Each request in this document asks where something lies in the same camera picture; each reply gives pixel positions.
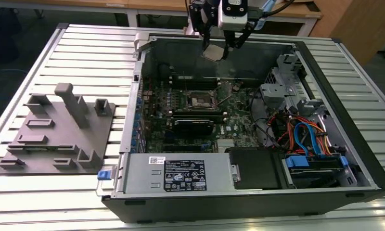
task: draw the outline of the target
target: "warning label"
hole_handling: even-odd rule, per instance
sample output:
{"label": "warning label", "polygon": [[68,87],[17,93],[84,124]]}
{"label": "warning label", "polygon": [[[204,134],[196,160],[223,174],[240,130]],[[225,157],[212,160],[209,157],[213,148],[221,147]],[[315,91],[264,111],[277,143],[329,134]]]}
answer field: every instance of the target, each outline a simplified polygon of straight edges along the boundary
{"label": "warning label", "polygon": [[164,190],[168,192],[207,190],[204,160],[164,161]]}

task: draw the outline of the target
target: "blue tab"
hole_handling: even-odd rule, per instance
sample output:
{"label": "blue tab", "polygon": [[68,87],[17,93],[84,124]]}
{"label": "blue tab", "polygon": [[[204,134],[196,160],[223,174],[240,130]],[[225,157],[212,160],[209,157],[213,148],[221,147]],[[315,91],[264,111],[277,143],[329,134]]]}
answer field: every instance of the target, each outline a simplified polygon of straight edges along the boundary
{"label": "blue tab", "polygon": [[293,160],[291,159],[291,157],[288,157],[288,158],[285,159],[285,162],[287,162],[288,168],[292,168],[292,167],[295,166],[295,163],[293,163]]}
{"label": "blue tab", "polygon": [[341,160],[343,166],[344,166],[344,167],[348,166],[348,159],[347,159],[347,157],[341,156],[341,157],[340,157],[340,160]]}
{"label": "blue tab", "polygon": [[99,180],[111,180],[111,171],[99,171],[97,174],[97,179]]}
{"label": "blue tab", "polygon": [[285,159],[285,162],[287,162],[288,168],[309,166],[307,156],[304,155],[293,155]]}

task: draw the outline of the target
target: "slotted aluminum surface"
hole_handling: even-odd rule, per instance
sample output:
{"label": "slotted aluminum surface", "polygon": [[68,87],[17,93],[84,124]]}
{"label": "slotted aluminum surface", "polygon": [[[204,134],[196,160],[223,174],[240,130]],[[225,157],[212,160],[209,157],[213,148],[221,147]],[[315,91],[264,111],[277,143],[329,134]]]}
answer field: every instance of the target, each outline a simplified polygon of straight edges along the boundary
{"label": "slotted aluminum surface", "polygon": [[[120,139],[135,66],[133,39],[139,31],[181,34],[180,30],[69,25],[57,29],[39,57],[9,108],[0,119],[0,158],[17,134],[32,93],[49,94],[59,82],[75,85],[85,101],[108,98],[117,105],[104,165],[119,161]],[[255,38],[303,40],[385,168],[385,97],[353,64],[343,45],[325,38],[256,35]],[[307,77],[313,93],[316,86]],[[96,176],[0,177],[0,230],[95,230],[127,228],[149,230],[345,230],[361,227],[385,230],[385,198],[356,203],[321,216],[232,219],[152,225],[124,224],[104,207],[100,196],[112,182]]]}

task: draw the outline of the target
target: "floor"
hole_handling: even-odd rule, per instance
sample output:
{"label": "floor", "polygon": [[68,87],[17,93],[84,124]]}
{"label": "floor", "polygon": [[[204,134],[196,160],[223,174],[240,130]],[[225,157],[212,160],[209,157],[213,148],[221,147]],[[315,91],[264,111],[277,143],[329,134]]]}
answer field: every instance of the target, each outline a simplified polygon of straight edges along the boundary
{"label": "floor", "polygon": [[[67,11],[45,11],[45,17],[39,19],[33,10],[20,9],[17,20],[21,24],[21,31],[12,36],[19,49],[19,58],[9,63],[0,64],[1,69],[19,69],[29,71],[37,56],[45,46],[45,43],[53,33],[59,23],[104,25],[104,26],[127,26],[125,15],[112,13],[87,13]],[[187,25],[185,17],[169,16],[141,16],[143,27],[181,29]],[[385,58],[377,54],[365,70],[373,81],[385,94]],[[24,80],[25,74],[21,71],[0,71],[0,115],[12,99],[13,94]]]}

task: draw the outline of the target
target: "metal bracket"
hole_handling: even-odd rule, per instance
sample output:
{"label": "metal bracket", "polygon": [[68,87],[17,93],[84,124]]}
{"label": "metal bracket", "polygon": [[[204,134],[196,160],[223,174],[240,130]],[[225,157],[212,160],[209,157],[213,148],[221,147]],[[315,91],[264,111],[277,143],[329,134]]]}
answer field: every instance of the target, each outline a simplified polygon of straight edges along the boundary
{"label": "metal bracket", "polygon": [[135,49],[136,51],[141,51],[141,47],[149,43],[149,33],[148,32],[139,32],[136,33],[135,38]]}

